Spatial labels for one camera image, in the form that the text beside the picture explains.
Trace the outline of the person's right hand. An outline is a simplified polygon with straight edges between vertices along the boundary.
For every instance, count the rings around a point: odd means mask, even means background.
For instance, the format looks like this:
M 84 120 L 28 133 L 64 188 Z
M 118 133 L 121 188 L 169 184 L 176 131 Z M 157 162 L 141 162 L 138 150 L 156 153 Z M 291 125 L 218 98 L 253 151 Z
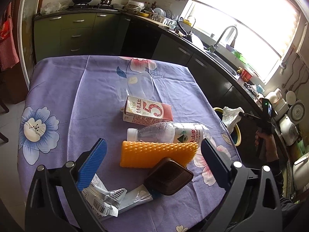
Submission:
M 255 146 L 258 147 L 259 141 L 262 140 L 265 142 L 265 148 L 266 148 L 266 161 L 272 162 L 279 159 L 278 153 L 277 153 L 277 146 L 275 144 L 274 136 L 273 134 L 267 135 L 264 132 L 256 131 L 255 135 Z

